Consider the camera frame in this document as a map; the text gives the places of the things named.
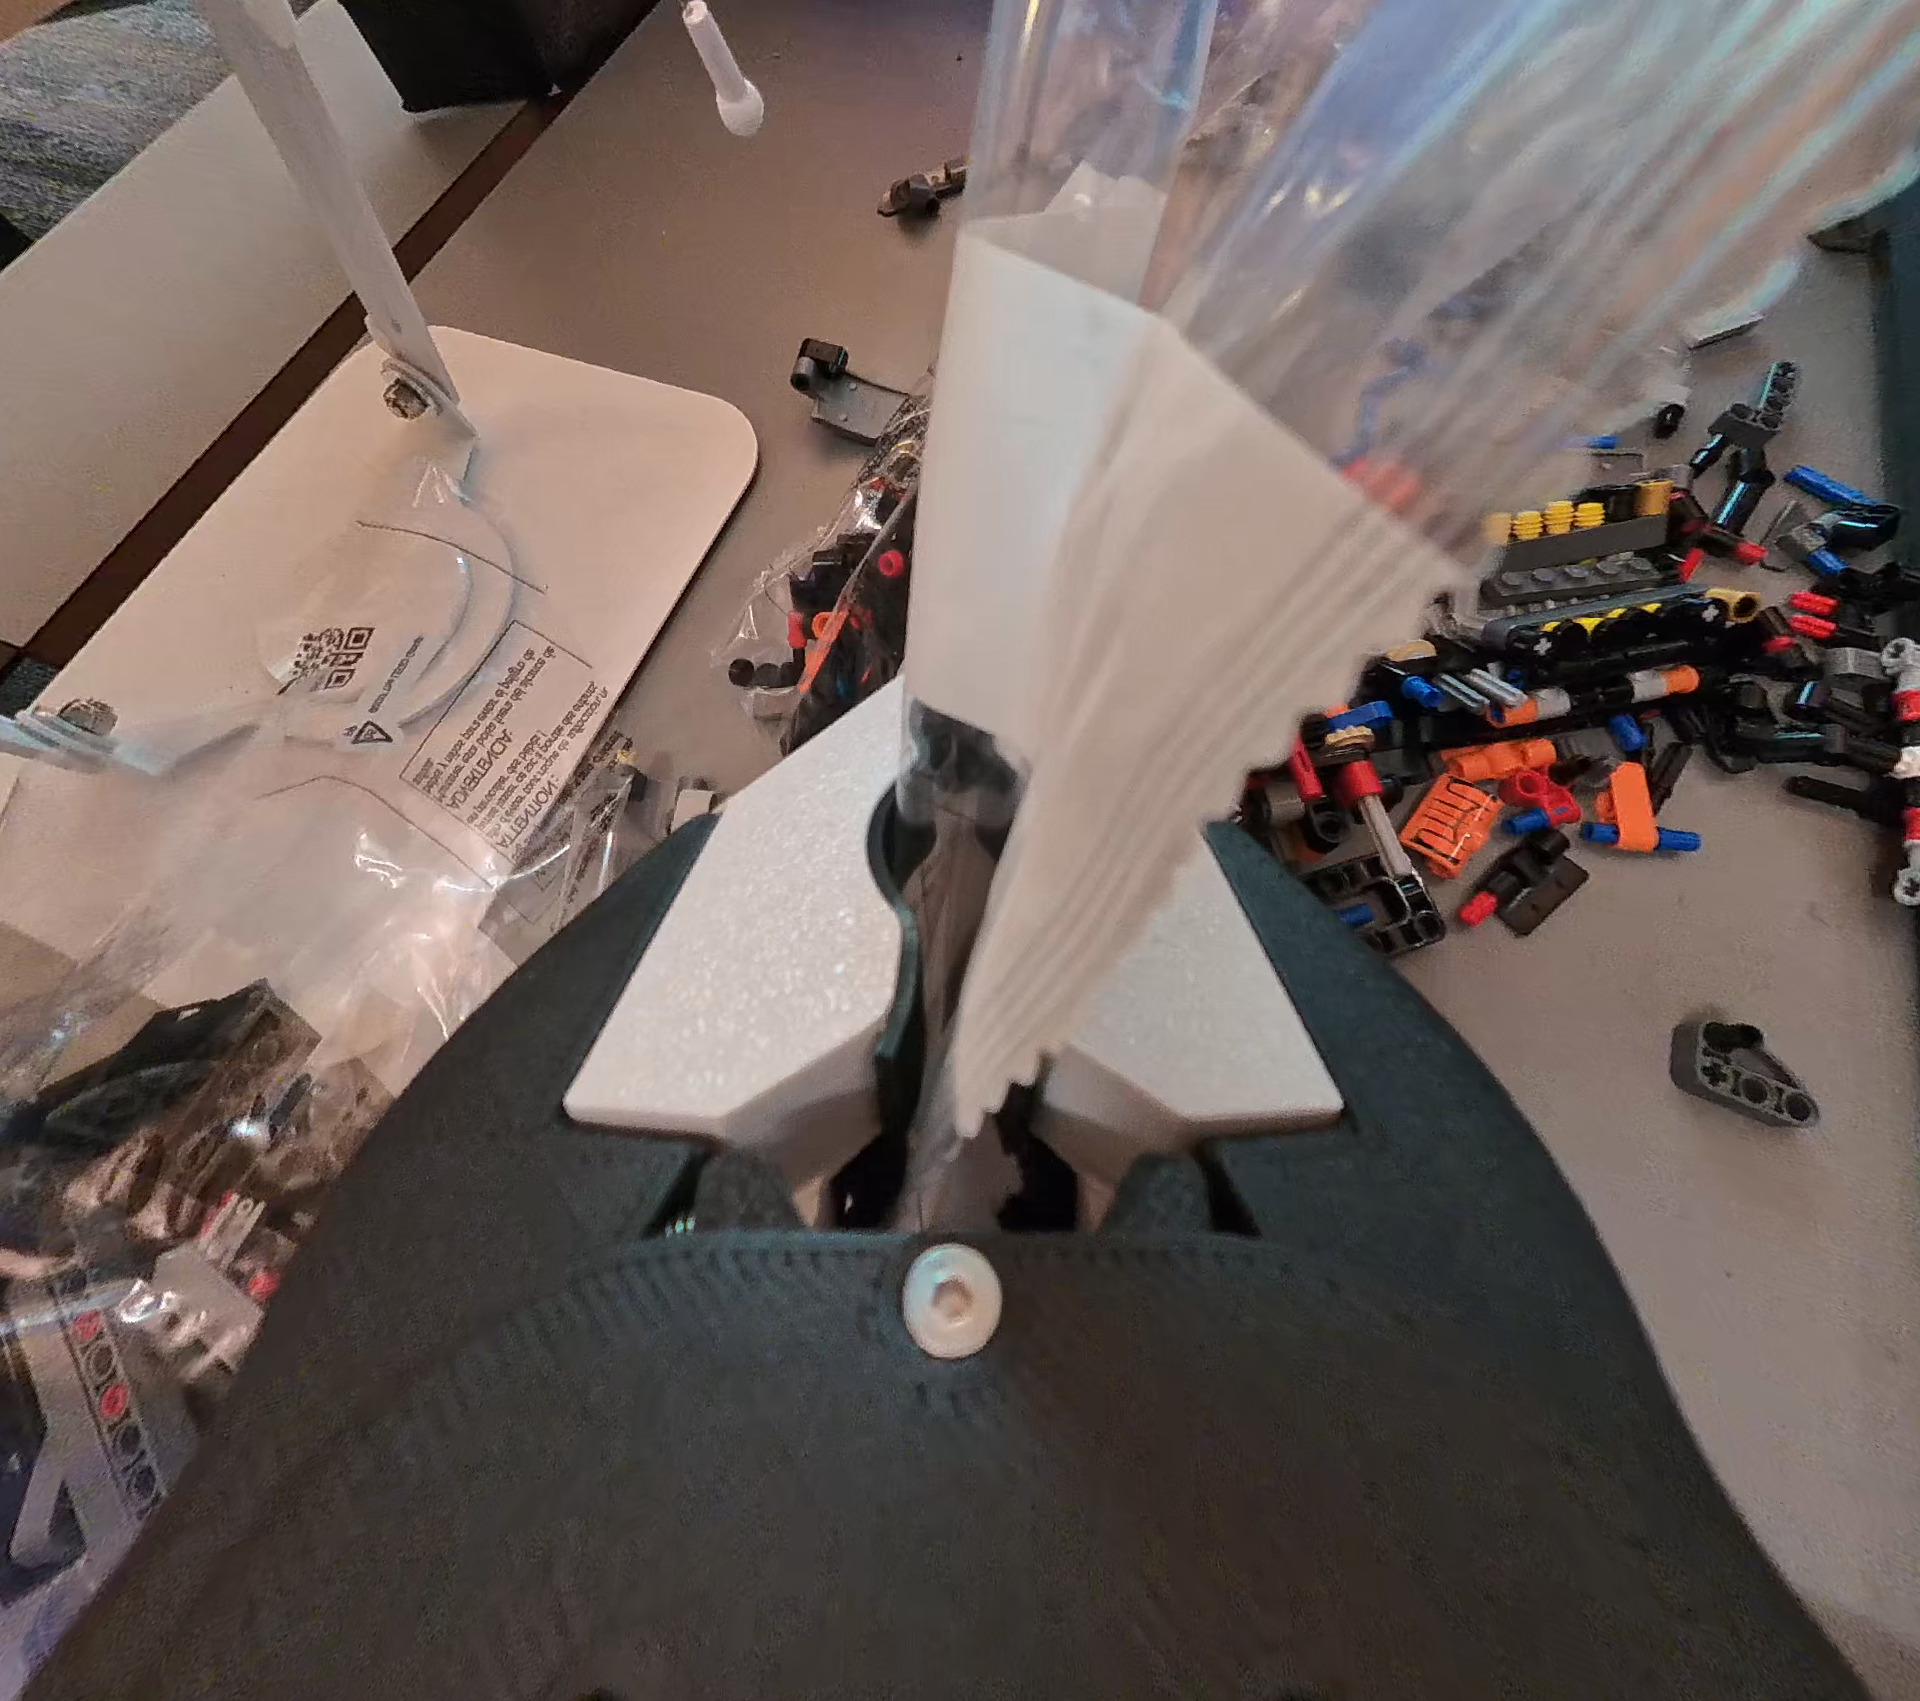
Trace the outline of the lego subassembly with curved panel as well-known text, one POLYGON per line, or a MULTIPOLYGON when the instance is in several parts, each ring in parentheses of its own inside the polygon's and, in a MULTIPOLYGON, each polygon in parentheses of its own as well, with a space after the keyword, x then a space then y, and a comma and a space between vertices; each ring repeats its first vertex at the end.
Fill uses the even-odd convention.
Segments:
POLYGON ((863 447, 882 441, 910 400, 904 390, 853 370, 850 351, 821 338, 801 341, 789 383, 804 397, 813 424, 863 447))

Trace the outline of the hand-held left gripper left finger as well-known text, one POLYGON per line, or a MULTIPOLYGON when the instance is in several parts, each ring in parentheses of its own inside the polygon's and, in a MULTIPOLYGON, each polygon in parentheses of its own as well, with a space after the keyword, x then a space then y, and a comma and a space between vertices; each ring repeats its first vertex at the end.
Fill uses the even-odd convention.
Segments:
POLYGON ((685 828, 692 863, 564 1090, 572 1120, 749 1154, 826 1228, 897 1216, 925 1078, 902 722, 885 685, 685 828))

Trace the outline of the small bag of black parts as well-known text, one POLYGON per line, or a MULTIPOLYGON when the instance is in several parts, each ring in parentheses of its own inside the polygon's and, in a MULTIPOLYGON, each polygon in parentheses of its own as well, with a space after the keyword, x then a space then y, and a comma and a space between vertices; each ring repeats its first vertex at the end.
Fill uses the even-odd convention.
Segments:
POLYGON ((444 1040, 661 841, 634 740, 444 851, 289 713, 3 1011, 3 1607, 84 1600, 185 1464, 348 1161, 444 1040))

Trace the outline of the white book stand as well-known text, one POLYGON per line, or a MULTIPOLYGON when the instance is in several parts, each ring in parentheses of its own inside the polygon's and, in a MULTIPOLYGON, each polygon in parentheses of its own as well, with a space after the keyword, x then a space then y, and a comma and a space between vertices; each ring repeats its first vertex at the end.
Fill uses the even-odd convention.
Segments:
POLYGON ((3 718, 96 804, 242 737, 503 876, 757 476, 727 400, 432 326, 286 0, 193 0, 358 296, 348 355, 45 693, 3 718))

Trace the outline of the clear bag of lego pieces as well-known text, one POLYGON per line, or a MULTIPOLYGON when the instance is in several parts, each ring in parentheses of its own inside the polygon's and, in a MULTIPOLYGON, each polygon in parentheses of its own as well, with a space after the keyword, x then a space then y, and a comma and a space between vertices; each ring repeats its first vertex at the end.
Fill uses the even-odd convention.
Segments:
POLYGON ((1208 77, 1154 313, 1048 538, 930 1171, 1494 506, 1917 175, 1917 0, 1240 1, 1208 77))

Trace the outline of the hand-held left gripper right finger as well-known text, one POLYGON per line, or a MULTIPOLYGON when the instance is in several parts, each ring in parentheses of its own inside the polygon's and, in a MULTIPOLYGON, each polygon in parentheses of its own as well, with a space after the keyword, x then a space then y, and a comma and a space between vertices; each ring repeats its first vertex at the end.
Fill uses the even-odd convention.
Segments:
POLYGON ((1196 839, 1163 902, 1043 1063, 1033 1132, 1085 1216, 1142 1157, 1323 1129, 1343 1097, 1220 856, 1196 839))

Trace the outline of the orange striped lego panel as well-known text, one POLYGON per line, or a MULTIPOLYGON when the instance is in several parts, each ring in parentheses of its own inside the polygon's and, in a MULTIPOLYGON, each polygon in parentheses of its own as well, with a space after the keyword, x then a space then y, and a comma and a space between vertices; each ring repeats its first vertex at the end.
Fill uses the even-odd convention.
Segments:
POLYGON ((1484 851, 1506 802, 1476 780, 1445 774, 1427 786, 1400 829, 1400 843, 1439 881, 1461 876, 1484 851))

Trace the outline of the narrow clear bag red pins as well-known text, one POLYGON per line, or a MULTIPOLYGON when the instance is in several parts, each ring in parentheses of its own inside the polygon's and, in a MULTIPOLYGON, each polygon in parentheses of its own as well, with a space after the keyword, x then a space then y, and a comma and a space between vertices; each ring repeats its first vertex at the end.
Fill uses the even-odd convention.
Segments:
POLYGON ((927 414, 925 392, 902 400, 829 521, 757 577, 713 649, 713 668, 779 754, 900 671, 927 414))

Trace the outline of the lego car chassis assembly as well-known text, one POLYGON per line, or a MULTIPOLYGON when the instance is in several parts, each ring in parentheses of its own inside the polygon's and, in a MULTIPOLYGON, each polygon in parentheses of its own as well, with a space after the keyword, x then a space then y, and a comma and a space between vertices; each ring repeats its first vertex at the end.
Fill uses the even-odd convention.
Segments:
POLYGON ((1543 511, 1499 513, 1499 557, 1469 599, 1439 590, 1417 637, 1363 661, 1356 693, 1299 722, 1243 789, 1247 829, 1388 957, 1489 920, 1526 937, 1588 880, 1577 844, 1683 856, 1661 824, 1693 740, 1659 718, 1706 713, 1762 654, 1762 595, 1713 568, 1758 568, 1762 542, 1693 491, 1642 478, 1543 511), (1506 802, 1484 851, 1439 881, 1400 843, 1445 774, 1506 802))

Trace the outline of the black perforated mat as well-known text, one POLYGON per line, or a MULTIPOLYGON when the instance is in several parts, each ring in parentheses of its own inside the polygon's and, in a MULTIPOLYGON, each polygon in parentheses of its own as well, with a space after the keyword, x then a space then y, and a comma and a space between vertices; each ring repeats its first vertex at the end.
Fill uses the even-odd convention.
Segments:
POLYGON ((1819 250, 1863 256, 1874 299, 1881 449, 1891 498, 1918 505, 1918 180, 1809 235, 1819 250))

